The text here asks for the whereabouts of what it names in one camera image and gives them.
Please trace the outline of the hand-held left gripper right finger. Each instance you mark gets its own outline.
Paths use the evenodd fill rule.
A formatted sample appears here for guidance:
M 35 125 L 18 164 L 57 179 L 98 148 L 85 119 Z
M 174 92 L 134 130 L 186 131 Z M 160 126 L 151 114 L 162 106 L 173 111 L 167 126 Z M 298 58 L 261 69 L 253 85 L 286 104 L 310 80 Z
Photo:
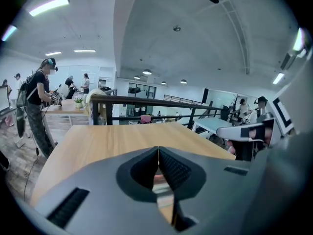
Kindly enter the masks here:
M 263 150 L 251 162 L 216 159 L 161 147 L 160 166 L 192 234 L 309 233 L 310 151 Z

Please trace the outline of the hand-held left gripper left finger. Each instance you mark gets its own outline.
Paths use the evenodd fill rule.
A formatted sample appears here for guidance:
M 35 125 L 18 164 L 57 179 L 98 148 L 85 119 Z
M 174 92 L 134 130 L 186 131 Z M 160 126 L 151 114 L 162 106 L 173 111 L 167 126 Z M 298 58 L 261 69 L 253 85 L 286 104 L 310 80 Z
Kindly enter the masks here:
M 47 191 L 35 209 L 72 235 L 173 235 L 152 192 L 157 147 L 88 164 Z

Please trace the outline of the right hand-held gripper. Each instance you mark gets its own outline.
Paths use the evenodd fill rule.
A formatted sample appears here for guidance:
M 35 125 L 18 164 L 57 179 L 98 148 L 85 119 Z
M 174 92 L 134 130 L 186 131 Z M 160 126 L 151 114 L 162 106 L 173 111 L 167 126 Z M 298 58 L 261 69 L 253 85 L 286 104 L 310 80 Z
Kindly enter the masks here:
M 260 142 L 276 145 L 281 139 L 313 130 L 313 60 L 305 62 L 292 81 L 268 102 L 273 117 L 264 121 L 216 131 L 220 138 L 238 142 Z

